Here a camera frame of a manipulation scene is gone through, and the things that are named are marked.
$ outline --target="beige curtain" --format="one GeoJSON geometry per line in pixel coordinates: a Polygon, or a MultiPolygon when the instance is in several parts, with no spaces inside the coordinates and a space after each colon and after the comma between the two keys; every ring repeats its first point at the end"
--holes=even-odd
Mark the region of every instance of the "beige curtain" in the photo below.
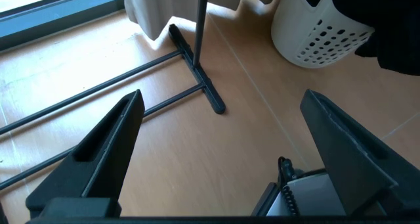
{"type": "MultiPolygon", "coordinates": [[[[260,0],[264,4],[272,0],[260,0]]],[[[198,0],[124,0],[129,19],[140,25],[155,40],[172,16],[196,21],[198,0]]],[[[240,0],[209,0],[210,3],[236,10],[240,0]]]]}

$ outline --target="power cord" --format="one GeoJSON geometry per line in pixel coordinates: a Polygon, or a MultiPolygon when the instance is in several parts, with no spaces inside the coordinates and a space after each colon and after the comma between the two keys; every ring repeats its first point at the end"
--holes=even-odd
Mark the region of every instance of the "power cord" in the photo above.
{"type": "Polygon", "coordinates": [[[292,216],[299,216],[299,208],[297,206],[295,197],[292,190],[287,185],[287,182],[296,179],[295,170],[293,169],[290,159],[279,157],[278,158],[278,182],[280,184],[281,193],[284,197],[289,210],[292,216]]]}

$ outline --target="black metal bar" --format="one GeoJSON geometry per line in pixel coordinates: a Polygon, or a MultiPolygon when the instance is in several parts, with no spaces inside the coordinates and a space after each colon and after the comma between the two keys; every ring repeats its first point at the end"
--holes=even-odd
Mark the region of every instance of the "black metal bar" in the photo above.
{"type": "Polygon", "coordinates": [[[211,83],[211,80],[207,76],[207,74],[204,72],[203,68],[201,67],[201,64],[198,63],[197,66],[194,67],[193,64],[193,58],[194,54],[191,51],[191,47],[187,42],[185,41],[185,38],[182,36],[181,32],[179,31],[178,27],[176,27],[174,24],[171,24],[169,26],[169,35],[172,38],[172,41],[177,46],[179,50],[183,52],[184,59],[191,70],[192,74],[196,78],[196,81],[198,83],[204,84],[204,93],[205,96],[207,96],[207,99],[209,99],[211,107],[217,114],[223,114],[226,110],[226,106],[220,97],[220,95],[217,93],[215,87],[211,83]]]}
{"type": "Polygon", "coordinates": [[[167,100],[159,103],[158,105],[153,106],[153,107],[147,109],[144,112],[144,115],[143,116],[144,117],[149,116],[150,114],[152,114],[154,112],[157,112],[158,110],[161,110],[162,108],[164,108],[164,107],[166,107],[166,106],[168,106],[170,104],[173,104],[174,102],[176,102],[176,101],[178,101],[180,99],[183,99],[184,97],[186,97],[186,96],[192,94],[193,92],[195,92],[197,90],[200,90],[202,88],[203,88],[203,84],[202,83],[199,83],[196,86],[193,86],[193,87],[191,87],[191,88],[183,91],[182,93],[179,93],[179,94],[175,95],[174,97],[171,97],[170,99],[167,99],[167,100]]]}
{"type": "Polygon", "coordinates": [[[155,60],[153,60],[151,62],[148,62],[146,64],[143,64],[142,66],[139,66],[139,67],[137,67],[135,69],[132,69],[132,70],[130,70],[128,72],[125,72],[124,74],[121,74],[121,75],[119,75],[119,76],[117,76],[115,78],[112,78],[112,79],[110,79],[108,81],[105,81],[104,83],[101,83],[101,84],[99,84],[97,86],[94,86],[93,88],[90,88],[90,89],[88,89],[88,90],[86,90],[86,91],[84,91],[82,93],[79,93],[77,95],[74,95],[74,96],[72,96],[72,97],[70,97],[70,98],[68,98],[66,100],[63,100],[63,101],[61,101],[61,102],[59,102],[57,104],[54,104],[54,105],[52,105],[50,107],[47,107],[47,108],[45,108],[43,110],[40,110],[40,111],[36,112],[36,113],[34,113],[34,114],[30,115],[30,116],[27,116],[27,117],[25,117],[25,118],[23,118],[21,120],[18,120],[17,122],[13,122],[13,123],[11,123],[9,125],[6,125],[5,127],[2,127],[0,129],[0,135],[2,135],[4,133],[7,133],[7,132],[9,132],[9,131],[11,131],[13,129],[16,129],[17,127],[20,127],[22,125],[25,125],[27,123],[30,123],[30,122],[32,122],[32,121],[34,121],[34,120],[36,120],[36,119],[38,119],[40,117],[43,117],[43,116],[45,116],[47,114],[50,114],[51,112],[54,112],[54,111],[56,111],[56,110],[58,110],[60,108],[63,108],[63,107],[65,107],[65,106],[67,106],[67,105],[69,105],[69,104],[71,104],[71,103],[73,103],[75,101],[78,101],[78,100],[80,100],[80,99],[82,99],[84,97],[87,97],[87,96],[89,96],[89,95],[91,95],[93,93],[96,93],[97,91],[102,90],[102,89],[104,89],[106,87],[109,87],[109,86],[111,86],[111,85],[113,85],[113,84],[115,84],[115,83],[117,83],[117,82],[119,82],[119,81],[121,81],[123,79],[127,79],[128,77],[131,77],[131,76],[133,76],[133,75],[135,75],[135,74],[137,74],[137,73],[139,73],[139,72],[141,72],[143,70],[147,70],[150,67],[155,66],[155,65],[157,65],[159,63],[162,63],[162,62],[164,62],[166,60],[169,60],[170,58],[173,58],[174,56],[177,56],[177,55],[179,55],[181,53],[182,53],[182,51],[177,50],[177,51],[174,51],[172,53],[169,53],[168,55],[161,56],[161,57],[159,57],[159,58],[157,58],[157,59],[155,59],[155,60]]]}
{"type": "Polygon", "coordinates": [[[47,166],[53,165],[54,163],[60,161],[61,159],[65,158],[75,147],[69,148],[68,150],[57,154],[56,156],[53,156],[52,158],[49,158],[48,160],[45,160],[44,162],[41,162],[40,164],[37,164],[36,166],[27,169],[26,171],[23,171],[19,173],[18,175],[15,175],[14,177],[11,177],[7,179],[6,181],[3,181],[0,183],[0,190],[3,190],[16,182],[23,180],[27,178],[28,176],[37,173],[38,171],[41,171],[42,169],[46,168],[47,166]]]}
{"type": "Polygon", "coordinates": [[[201,44],[203,43],[206,10],[207,10],[207,0],[198,0],[196,44],[194,45],[194,61],[193,61],[194,67],[196,67],[200,63],[201,44]]]}

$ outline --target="window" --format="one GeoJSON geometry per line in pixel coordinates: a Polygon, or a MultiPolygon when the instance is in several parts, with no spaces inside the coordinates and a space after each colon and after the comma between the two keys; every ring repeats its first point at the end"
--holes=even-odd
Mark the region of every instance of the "window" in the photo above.
{"type": "Polygon", "coordinates": [[[8,0],[0,3],[0,51],[124,8],[124,0],[8,0]]]}

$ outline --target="perforated basket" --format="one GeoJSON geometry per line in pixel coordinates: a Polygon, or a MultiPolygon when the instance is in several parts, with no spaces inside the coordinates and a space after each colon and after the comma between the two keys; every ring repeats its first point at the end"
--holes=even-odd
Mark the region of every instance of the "perforated basket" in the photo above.
{"type": "Polygon", "coordinates": [[[340,60],[372,33],[373,28],[341,14],[332,0],[320,0],[316,7],[306,0],[281,0],[271,29],[280,54],[305,68],[340,60]]]}

